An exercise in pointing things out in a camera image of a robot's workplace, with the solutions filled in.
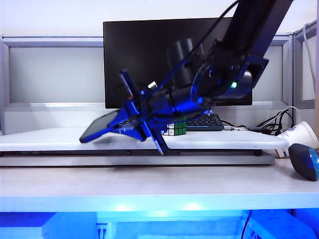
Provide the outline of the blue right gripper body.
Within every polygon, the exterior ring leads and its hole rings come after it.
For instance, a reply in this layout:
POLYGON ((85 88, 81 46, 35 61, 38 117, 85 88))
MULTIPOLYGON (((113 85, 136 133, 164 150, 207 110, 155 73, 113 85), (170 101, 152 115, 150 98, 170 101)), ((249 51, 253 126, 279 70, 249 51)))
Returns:
POLYGON ((167 125, 178 115, 174 113, 167 90, 160 90, 155 94, 152 90, 147 90, 142 94, 127 70, 121 71, 119 75, 130 95, 127 100, 133 100, 139 105, 140 126, 150 135, 149 137, 154 141, 159 153, 161 155, 168 154, 168 146, 161 132, 166 131, 167 125))

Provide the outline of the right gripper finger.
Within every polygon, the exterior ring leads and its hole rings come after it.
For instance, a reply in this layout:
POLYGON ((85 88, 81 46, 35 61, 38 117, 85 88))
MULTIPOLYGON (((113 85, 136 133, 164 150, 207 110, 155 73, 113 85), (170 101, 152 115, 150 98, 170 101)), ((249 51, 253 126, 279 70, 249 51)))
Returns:
POLYGON ((110 127, 109 132, 124 134, 140 141, 145 141, 150 135, 141 126, 137 127, 110 127))
POLYGON ((108 123, 107 131, 140 131, 140 109, 138 103, 126 100, 113 120, 108 123))

